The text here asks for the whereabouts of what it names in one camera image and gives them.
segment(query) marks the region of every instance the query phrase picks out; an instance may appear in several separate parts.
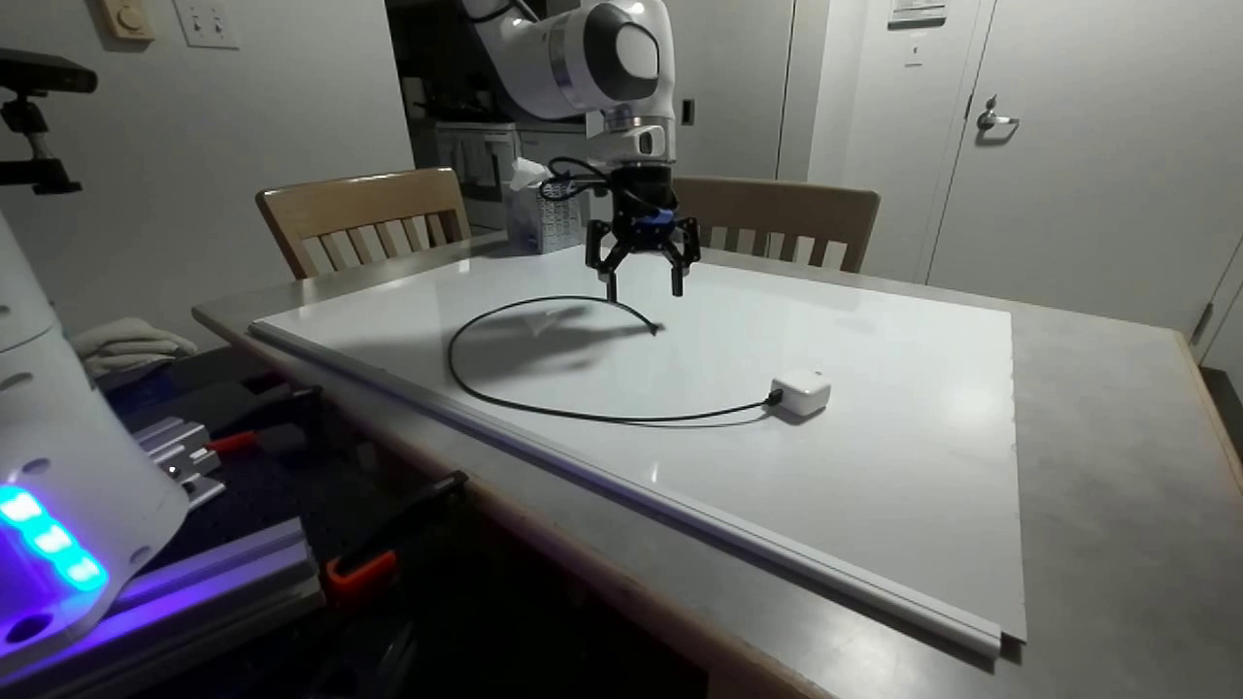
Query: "blue light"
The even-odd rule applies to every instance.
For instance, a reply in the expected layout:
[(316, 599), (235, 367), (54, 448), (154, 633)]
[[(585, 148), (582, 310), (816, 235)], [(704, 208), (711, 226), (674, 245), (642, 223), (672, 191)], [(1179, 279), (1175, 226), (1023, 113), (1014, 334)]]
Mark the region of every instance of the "blue light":
[(66, 551), (74, 548), (68, 531), (66, 527), (50, 527), (33, 542), (40, 551), (54, 556), (54, 551)]
[(68, 583), (74, 583), (77, 591), (90, 591), (90, 588), (96, 588), (96, 583), (103, 578), (103, 567), (93, 562), (93, 558), (83, 558), (83, 562), (68, 567), (66, 575), (68, 575)]
[(41, 516), (40, 500), (23, 490), (13, 490), (13, 486), (0, 490), (0, 512), (13, 523)]
[(107, 588), (107, 571), (27, 490), (0, 486), (0, 516), (68, 591)]

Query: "cable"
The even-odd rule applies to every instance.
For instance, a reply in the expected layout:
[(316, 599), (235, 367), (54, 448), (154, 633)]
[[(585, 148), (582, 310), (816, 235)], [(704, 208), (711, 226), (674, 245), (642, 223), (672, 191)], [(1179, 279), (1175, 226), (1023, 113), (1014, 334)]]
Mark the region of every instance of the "cable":
[(506, 397), (493, 397), (493, 391), (474, 388), (474, 384), (459, 372), (459, 342), (463, 342), (478, 323), (498, 319), (498, 316), (515, 310), (515, 306), (567, 302), (567, 301), (616, 306), (616, 310), (632, 316), (650, 334), (660, 334), (660, 329), (664, 329), (660, 323), (654, 323), (654, 319), (642, 316), (636, 306), (610, 302), (610, 301), (599, 301), (599, 294), (531, 294), (531, 301), (515, 301), (515, 302), (480, 310), (480, 316), (474, 316), (469, 323), (463, 323), (463, 325), (452, 334), (452, 342), (448, 342), (448, 350), (441, 350), (441, 355), (448, 355), (448, 372), (452, 372), (452, 381), (454, 381), (466, 397), (485, 399), (485, 404), (498, 404), (498, 410), (531, 411), (531, 417), (559, 417), (559, 421), (582, 421), (582, 425), (699, 425), (699, 421), (717, 421), (717, 417), (739, 417), (739, 411), (774, 410), (774, 404), (782, 399), (775, 391), (768, 391), (764, 399), (730, 404), (730, 410), (716, 410), (716, 411), (610, 417), (610, 411), (567, 411), (567, 410), (550, 410), (550, 404), (506, 399)]
[(612, 174), (607, 174), (603, 169), (576, 158), (576, 155), (555, 155), (547, 158), (550, 180), (540, 184), (540, 200), (545, 204), (571, 204), (593, 188), (607, 188), (610, 195), (630, 200), (642, 210), (655, 210), (655, 204), (642, 200), (632, 188), (616, 188)]

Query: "wooden chair back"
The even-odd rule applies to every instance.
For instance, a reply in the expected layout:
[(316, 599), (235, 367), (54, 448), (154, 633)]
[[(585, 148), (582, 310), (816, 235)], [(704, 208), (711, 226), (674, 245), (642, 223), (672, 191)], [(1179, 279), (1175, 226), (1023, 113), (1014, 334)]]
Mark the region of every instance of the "wooden chair back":
[(674, 180), (704, 248), (858, 271), (880, 200), (806, 184)]
[(255, 204), (300, 279), (469, 237), (463, 188), (448, 169), (295, 184), (260, 191)]

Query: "small white cube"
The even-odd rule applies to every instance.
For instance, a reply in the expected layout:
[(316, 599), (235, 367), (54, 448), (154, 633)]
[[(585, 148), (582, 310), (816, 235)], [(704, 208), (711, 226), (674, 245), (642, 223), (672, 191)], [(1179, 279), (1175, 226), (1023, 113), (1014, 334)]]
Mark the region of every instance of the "small white cube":
[(782, 372), (774, 381), (775, 404), (774, 411), (788, 425), (805, 425), (822, 411), (828, 404), (828, 378), (806, 371), (806, 372)]

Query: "tabletop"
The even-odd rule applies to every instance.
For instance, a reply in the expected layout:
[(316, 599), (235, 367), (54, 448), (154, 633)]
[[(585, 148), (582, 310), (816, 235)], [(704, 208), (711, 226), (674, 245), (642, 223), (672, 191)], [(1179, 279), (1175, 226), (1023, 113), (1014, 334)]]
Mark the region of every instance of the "tabletop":
[[(466, 472), (485, 510), (711, 671), (716, 697), (1238, 697), (1238, 461), (1179, 334), (867, 276), (819, 284), (1014, 319), (1014, 428), (1030, 640), (972, 666), (603, 494), (531, 472), (342, 372), (279, 355), (251, 319), (401, 279), (474, 248), (219, 301), (220, 338), (320, 384), (422, 472)], [(792, 271), (708, 254), (708, 266)]]

